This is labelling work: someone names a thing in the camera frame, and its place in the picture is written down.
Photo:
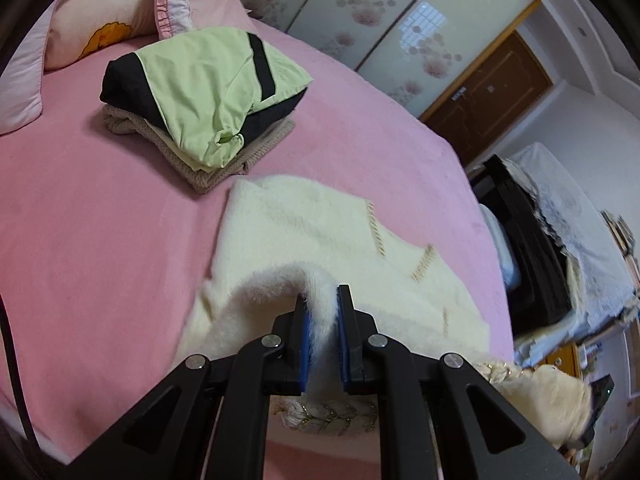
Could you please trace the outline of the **beige knitted sweater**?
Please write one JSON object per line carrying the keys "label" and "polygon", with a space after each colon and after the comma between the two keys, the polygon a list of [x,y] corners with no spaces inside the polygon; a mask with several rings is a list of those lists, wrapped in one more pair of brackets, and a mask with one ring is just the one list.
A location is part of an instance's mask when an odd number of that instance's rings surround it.
{"label": "beige knitted sweater", "polygon": [[182,154],[166,132],[152,126],[142,117],[108,104],[104,105],[102,114],[104,125],[111,133],[120,136],[137,133],[143,139],[151,142],[171,168],[183,180],[186,180],[198,194],[208,193],[228,177],[236,174],[248,174],[295,128],[294,120],[290,116],[286,116],[269,126],[256,140],[245,143],[235,158],[232,158],[226,166],[205,170],[203,166],[198,166],[194,159]]}

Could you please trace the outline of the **green and black jacket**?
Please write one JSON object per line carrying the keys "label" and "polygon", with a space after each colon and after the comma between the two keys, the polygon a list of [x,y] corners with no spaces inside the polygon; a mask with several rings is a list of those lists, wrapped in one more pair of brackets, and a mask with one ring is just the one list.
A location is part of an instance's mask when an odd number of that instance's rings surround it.
{"label": "green and black jacket", "polygon": [[109,62],[100,99],[141,119],[192,169],[213,172],[291,114],[311,81],[254,32],[217,26]]}

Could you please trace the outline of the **white lace cover cloth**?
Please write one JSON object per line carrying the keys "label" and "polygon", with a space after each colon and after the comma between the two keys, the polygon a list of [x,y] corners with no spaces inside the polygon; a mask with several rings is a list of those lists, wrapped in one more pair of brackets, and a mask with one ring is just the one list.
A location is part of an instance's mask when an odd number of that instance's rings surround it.
{"label": "white lace cover cloth", "polygon": [[534,217],[567,256],[570,312],[549,327],[515,341],[515,359],[535,365],[567,342],[597,333],[634,308],[634,282],[614,237],[596,206],[540,143],[503,159],[503,166],[534,200]]}

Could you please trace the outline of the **dark brown wooden door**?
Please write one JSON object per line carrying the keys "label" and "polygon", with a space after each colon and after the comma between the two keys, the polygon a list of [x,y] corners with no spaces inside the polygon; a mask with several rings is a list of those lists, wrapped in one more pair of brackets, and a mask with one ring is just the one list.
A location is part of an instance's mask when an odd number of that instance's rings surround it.
{"label": "dark brown wooden door", "polygon": [[425,125],[447,140],[460,164],[468,166],[551,87],[533,51],[512,32]]}

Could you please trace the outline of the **stack of books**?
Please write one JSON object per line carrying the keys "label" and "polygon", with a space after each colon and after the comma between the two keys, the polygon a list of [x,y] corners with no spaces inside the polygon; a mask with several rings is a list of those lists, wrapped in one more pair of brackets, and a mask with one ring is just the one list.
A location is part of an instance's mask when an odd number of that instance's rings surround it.
{"label": "stack of books", "polygon": [[616,241],[618,249],[623,255],[623,259],[626,262],[631,278],[634,281],[634,290],[638,292],[640,286],[640,273],[639,261],[634,255],[634,248],[636,247],[634,234],[632,234],[630,227],[622,216],[616,216],[606,210],[601,210],[601,214],[608,226],[608,229],[612,233],[614,240]]}

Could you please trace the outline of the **pink bed sheet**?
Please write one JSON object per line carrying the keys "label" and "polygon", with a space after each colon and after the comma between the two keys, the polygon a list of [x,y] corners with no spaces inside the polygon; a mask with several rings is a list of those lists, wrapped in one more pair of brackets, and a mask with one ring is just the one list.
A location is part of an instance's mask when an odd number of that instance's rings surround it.
{"label": "pink bed sheet", "polygon": [[[456,154],[397,102],[277,30],[311,74],[294,131],[254,174],[298,174],[370,200],[386,228],[433,244],[513,354],[494,243]],[[169,370],[210,268],[225,186],[198,195],[149,142],[114,136],[99,93],[116,44],[49,74],[42,115],[1,139],[1,295],[43,448],[72,458]]]}

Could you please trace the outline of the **floral sliding wardrobe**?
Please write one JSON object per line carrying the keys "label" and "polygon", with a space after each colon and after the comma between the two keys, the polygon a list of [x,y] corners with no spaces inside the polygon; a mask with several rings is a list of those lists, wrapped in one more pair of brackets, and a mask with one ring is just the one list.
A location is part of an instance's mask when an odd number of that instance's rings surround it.
{"label": "floral sliding wardrobe", "polygon": [[413,116],[430,112],[539,0],[241,0]]}

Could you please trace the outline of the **pink ruffled pillow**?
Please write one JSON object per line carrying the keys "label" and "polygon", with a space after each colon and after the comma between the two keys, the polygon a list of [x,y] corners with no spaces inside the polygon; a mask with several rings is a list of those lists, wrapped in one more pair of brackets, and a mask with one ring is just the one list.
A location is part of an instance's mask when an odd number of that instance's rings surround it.
{"label": "pink ruffled pillow", "polygon": [[1,132],[42,112],[43,73],[137,36],[167,39],[195,28],[195,0],[54,0],[1,74]]}

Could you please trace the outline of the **white fluffy sweater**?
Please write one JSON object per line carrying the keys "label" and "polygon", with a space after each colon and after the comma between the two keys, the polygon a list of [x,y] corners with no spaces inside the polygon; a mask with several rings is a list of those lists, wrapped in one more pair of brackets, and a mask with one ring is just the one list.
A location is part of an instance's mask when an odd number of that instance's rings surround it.
{"label": "white fluffy sweater", "polygon": [[210,277],[176,356],[231,356],[303,298],[310,312],[309,382],[301,396],[274,398],[273,411],[292,434],[373,432],[375,398],[349,398],[342,389],[340,285],[382,333],[410,351],[430,358],[461,354],[553,445],[585,432],[590,388],[551,365],[523,370],[493,358],[489,325],[434,247],[411,245],[390,232],[368,200],[299,177],[241,179],[232,186]]}

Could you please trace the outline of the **dark wooden cabinet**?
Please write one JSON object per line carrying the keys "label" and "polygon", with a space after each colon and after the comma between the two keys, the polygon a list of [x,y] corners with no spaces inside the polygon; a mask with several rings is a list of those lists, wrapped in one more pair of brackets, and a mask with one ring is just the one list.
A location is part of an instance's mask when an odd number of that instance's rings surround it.
{"label": "dark wooden cabinet", "polygon": [[566,282],[567,258],[536,217],[533,197],[494,155],[471,179],[480,204],[497,217],[512,249],[518,284],[506,292],[512,334],[518,338],[562,321],[572,310]]}

